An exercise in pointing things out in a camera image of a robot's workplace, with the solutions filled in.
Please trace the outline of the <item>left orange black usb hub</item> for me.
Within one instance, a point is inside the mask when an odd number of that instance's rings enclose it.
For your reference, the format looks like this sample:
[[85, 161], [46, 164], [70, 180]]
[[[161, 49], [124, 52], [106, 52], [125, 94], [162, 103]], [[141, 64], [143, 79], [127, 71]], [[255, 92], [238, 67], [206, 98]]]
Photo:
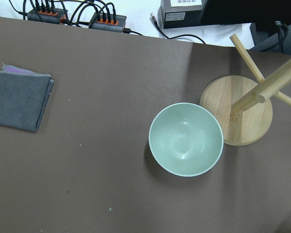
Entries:
[[37, 21], [37, 22], [46, 22], [51, 24], [64, 24], [66, 22], [66, 15], [63, 9], [56, 8], [56, 13], [47, 13], [38, 11], [38, 14], [31, 10], [27, 13], [27, 20], [29, 21]]

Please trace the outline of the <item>mint green bowl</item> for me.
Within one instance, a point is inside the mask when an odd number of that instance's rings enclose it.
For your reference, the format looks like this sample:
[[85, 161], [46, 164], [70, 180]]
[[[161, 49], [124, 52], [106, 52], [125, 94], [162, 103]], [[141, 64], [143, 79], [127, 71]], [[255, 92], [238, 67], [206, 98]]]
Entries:
[[154, 117], [148, 142], [156, 162], [181, 177], [212, 169], [224, 147], [223, 132], [214, 115], [187, 102], [167, 106]]

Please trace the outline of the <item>black power adapter box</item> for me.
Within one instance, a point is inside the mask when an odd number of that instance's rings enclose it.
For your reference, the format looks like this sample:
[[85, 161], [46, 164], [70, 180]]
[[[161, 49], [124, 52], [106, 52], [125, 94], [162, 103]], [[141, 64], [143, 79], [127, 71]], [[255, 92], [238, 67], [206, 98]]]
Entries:
[[161, 0], [161, 25], [164, 29], [199, 26], [206, 3], [206, 0]]

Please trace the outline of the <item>wooden mug tree stand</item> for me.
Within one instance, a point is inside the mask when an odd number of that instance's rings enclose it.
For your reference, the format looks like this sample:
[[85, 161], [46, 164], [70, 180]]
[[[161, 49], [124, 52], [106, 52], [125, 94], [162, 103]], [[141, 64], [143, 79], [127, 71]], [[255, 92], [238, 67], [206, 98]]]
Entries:
[[226, 144], [245, 146], [258, 141], [270, 128], [272, 96], [291, 106], [291, 97], [280, 91], [291, 84], [291, 59], [264, 78], [239, 38], [234, 34], [230, 39], [256, 80], [238, 75], [218, 78], [206, 87], [200, 105], [216, 117]]

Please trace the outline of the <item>right orange black usb hub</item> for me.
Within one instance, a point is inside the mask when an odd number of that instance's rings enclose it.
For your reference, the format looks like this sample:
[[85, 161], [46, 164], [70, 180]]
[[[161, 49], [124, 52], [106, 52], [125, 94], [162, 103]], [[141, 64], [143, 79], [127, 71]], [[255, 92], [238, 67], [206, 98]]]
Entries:
[[96, 13], [94, 13], [93, 17], [91, 18], [89, 22], [90, 29], [96, 29], [96, 30], [103, 30], [103, 31], [110, 31], [110, 32], [117, 32], [121, 33], [123, 28], [126, 25], [126, 16], [122, 15], [116, 15], [116, 22], [113, 21], [113, 17], [111, 17], [111, 21], [106, 19], [103, 21], [102, 13], [100, 14], [100, 18], [97, 18], [96, 22], [94, 22], [94, 19], [96, 17]]

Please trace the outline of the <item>folded grey cloth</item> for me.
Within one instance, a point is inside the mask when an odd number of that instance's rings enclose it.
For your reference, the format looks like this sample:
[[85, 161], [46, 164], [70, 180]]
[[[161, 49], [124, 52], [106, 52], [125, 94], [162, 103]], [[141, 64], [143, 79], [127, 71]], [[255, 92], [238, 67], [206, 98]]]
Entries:
[[37, 132], [53, 84], [49, 74], [3, 65], [0, 70], [0, 125]]

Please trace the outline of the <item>black computer monitor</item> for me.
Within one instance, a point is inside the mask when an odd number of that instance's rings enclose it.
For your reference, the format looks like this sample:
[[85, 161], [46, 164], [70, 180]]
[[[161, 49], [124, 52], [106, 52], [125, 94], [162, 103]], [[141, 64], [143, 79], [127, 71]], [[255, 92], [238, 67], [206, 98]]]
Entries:
[[252, 50], [291, 55], [291, 0], [207, 0], [200, 23], [249, 23]]

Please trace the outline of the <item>orange black usb hub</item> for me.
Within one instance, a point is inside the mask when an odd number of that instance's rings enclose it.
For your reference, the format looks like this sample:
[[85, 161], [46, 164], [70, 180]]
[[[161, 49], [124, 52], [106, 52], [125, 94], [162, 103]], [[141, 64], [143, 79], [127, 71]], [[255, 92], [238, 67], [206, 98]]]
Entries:
[[31, 10], [27, 13], [27, 20], [29, 21], [37, 21], [37, 22], [46, 22], [51, 24], [64, 24], [66, 22], [66, 15], [63, 9], [56, 8], [56, 13], [47, 13], [38, 11], [38, 14]]
[[111, 21], [106, 19], [103, 21], [102, 13], [100, 14], [100, 18], [97, 18], [96, 22], [94, 22], [94, 19], [96, 17], [96, 13], [94, 13], [93, 17], [91, 18], [89, 22], [90, 29], [96, 29], [96, 30], [103, 30], [103, 31], [110, 31], [110, 32], [117, 32], [121, 33], [123, 28], [126, 25], [126, 16], [122, 15], [116, 15], [116, 22], [113, 21], [113, 17], [111, 17]]

